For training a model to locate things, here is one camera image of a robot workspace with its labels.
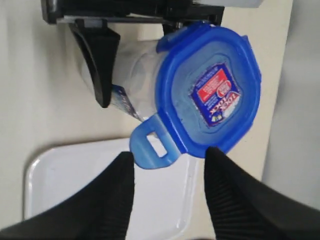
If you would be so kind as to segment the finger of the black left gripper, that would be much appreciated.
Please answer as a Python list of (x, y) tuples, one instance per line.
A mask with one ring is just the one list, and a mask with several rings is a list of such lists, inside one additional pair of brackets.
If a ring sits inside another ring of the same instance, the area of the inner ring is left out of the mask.
[(107, 108), (111, 102), (113, 68), (121, 36), (105, 22), (102, 26), (85, 26), (85, 22), (78, 19), (68, 26), (88, 67), (95, 100), (102, 108)]
[(176, 31), (182, 29), (184, 27), (183, 22), (173, 22), (173, 23), (164, 23), (162, 24), (163, 34), (169, 35), (175, 33)]

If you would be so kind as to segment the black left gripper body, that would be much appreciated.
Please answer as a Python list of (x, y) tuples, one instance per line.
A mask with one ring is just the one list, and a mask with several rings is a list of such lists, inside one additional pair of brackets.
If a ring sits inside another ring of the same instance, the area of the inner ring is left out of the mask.
[(197, 0), (42, 0), (41, 10), (43, 19), (52, 25), (77, 19), (167, 25), (206, 21), (220, 25), (225, 8)]

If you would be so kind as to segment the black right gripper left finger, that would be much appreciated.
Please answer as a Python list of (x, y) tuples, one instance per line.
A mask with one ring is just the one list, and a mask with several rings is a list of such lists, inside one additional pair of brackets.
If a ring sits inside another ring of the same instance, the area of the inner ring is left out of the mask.
[(58, 205), (1, 229), (2, 240), (124, 240), (135, 195), (134, 157), (121, 152)]

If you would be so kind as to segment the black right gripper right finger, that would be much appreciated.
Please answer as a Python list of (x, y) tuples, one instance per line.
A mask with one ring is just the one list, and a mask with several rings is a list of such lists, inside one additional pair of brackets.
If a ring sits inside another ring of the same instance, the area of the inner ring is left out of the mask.
[(248, 174), (217, 147), (204, 159), (204, 193), (218, 240), (318, 240), (319, 210)]

